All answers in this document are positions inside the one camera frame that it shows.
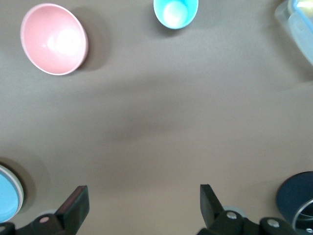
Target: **screw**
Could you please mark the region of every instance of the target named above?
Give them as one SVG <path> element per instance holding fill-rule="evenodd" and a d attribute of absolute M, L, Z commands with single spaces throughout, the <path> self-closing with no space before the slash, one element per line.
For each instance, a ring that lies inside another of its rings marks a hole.
<path fill-rule="evenodd" d="M 279 228 L 279 223 L 276 220 L 274 220 L 274 219 L 269 219 L 268 220 L 268 225 L 270 225 L 270 226 L 272 226 L 274 228 Z"/>
<path fill-rule="evenodd" d="M 45 222 L 47 222 L 49 220 L 49 217 L 48 216 L 45 216 L 45 217 L 42 217 L 40 220 L 39 220 L 39 223 L 43 224 Z"/>
<path fill-rule="evenodd" d="M 237 215 L 234 212 L 229 211 L 226 215 L 230 219 L 237 219 Z"/>

